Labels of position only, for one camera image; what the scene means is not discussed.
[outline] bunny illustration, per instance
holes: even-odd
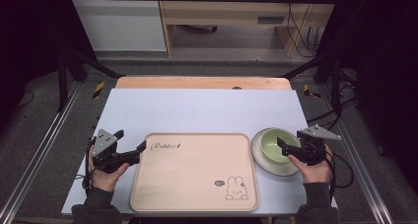
[[[242,177],[229,177],[228,178],[228,188],[227,195],[225,196],[227,200],[247,200],[248,196],[246,195],[246,188],[244,180]]]

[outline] gray floor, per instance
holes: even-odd
[[[109,68],[128,75],[217,75],[217,76],[279,76],[309,60],[296,55],[286,58],[282,45],[277,40],[273,28],[222,27],[217,33],[201,33],[178,29],[171,58],[162,55],[122,60],[123,57],[103,57],[102,63]],[[83,83],[71,82],[69,86],[78,88],[78,95],[68,116],[62,123],[56,138],[52,139],[46,158],[33,176],[33,183],[23,193],[22,203],[18,203],[16,217],[32,218],[31,223],[60,223],[69,219],[60,214],[72,185],[88,139],[92,136],[109,90],[115,80],[86,66],[89,78]],[[329,111],[326,100],[328,85],[315,85],[310,70],[291,81],[297,91],[307,119]],[[98,82],[105,81],[104,89],[97,99],[92,95]],[[322,98],[304,94],[304,85],[310,86],[313,93],[321,93]],[[53,124],[58,108],[58,84],[56,73],[32,80],[22,99],[29,102],[14,112],[10,124],[0,137],[0,205],[4,205],[15,190],[20,177],[25,173],[42,143],[44,135]],[[354,96],[350,88],[341,92],[342,101]],[[327,117],[316,123],[326,125],[332,121]],[[365,123],[362,114],[356,109],[356,102],[347,104],[333,132],[341,132],[349,144],[330,142],[331,149],[352,162],[348,146],[353,146],[363,162],[361,170],[370,175],[374,190],[382,199],[393,223],[418,223],[418,199],[416,193],[404,180],[395,162],[379,155],[377,142]],[[349,172],[340,162],[337,163],[339,184],[348,181]],[[342,223],[382,223],[377,220],[373,201],[368,199],[369,190],[364,187],[362,174],[356,171],[355,182],[348,188],[338,189],[335,198],[341,212]],[[279,217],[276,223],[291,223],[291,218]]]

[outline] white tabletop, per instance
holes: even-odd
[[[292,90],[213,90],[213,89],[112,89],[104,106],[100,128],[115,133],[122,129],[118,152],[134,150],[150,133],[204,132],[243,133],[249,139],[268,127],[296,134],[308,127],[298,96]],[[112,204],[121,213],[136,216],[265,216],[296,213],[306,202],[300,173],[278,177],[255,163],[259,204],[251,212],[217,213],[138,213],[130,204],[134,165],[119,179]],[[84,161],[79,174],[84,174]],[[81,180],[71,187],[63,214],[84,203]]]

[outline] floor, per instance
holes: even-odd
[[[304,46],[299,45],[299,49],[302,56],[287,58],[274,28],[270,27],[228,26],[219,27],[216,33],[180,27],[171,57],[145,52],[138,61],[138,58],[126,60],[120,55],[101,55],[101,62],[128,75],[273,77],[310,60],[310,53]],[[56,112],[59,92],[57,76],[51,73],[28,84],[22,106],[16,109],[7,129],[1,131],[0,204],[15,207],[12,214],[16,223],[70,222],[70,217],[62,216],[60,209],[83,159],[85,143],[94,132],[109,90],[115,84],[114,79],[90,66],[86,70],[89,72],[86,82],[72,82],[69,77],[69,87],[77,96],[70,102],[63,121],[55,120],[59,115]],[[314,69],[311,69],[291,80],[307,119],[330,111],[329,85],[316,85],[313,74]],[[97,99],[92,99],[101,81],[105,81],[105,87]],[[306,95],[305,85],[321,98]],[[351,88],[345,86],[342,83],[343,102],[355,96]],[[353,165],[356,175],[350,187],[338,189],[335,194],[341,222],[418,223],[416,193],[395,162],[379,154],[373,134],[356,105],[356,101],[348,103],[331,130],[344,137],[343,144],[329,143],[333,151]],[[315,122],[330,126],[333,120],[333,116],[327,116]],[[52,124],[57,125],[56,135],[48,131]],[[31,165],[36,165],[36,169],[31,168],[28,174]],[[337,162],[337,165],[338,182],[346,184],[349,171],[343,163]],[[276,223],[292,223],[292,219],[278,217]]]

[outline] white plate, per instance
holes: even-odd
[[[291,162],[277,164],[273,163],[265,158],[261,151],[261,137],[262,134],[266,131],[274,129],[274,128],[266,128],[259,131],[254,138],[252,139],[252,156],[254,157],[255,161],[260,165],[262,169],[266,172],[271,173],[276,176],[280,177],[287,177],[296,174],[299,169],[295,167]]]

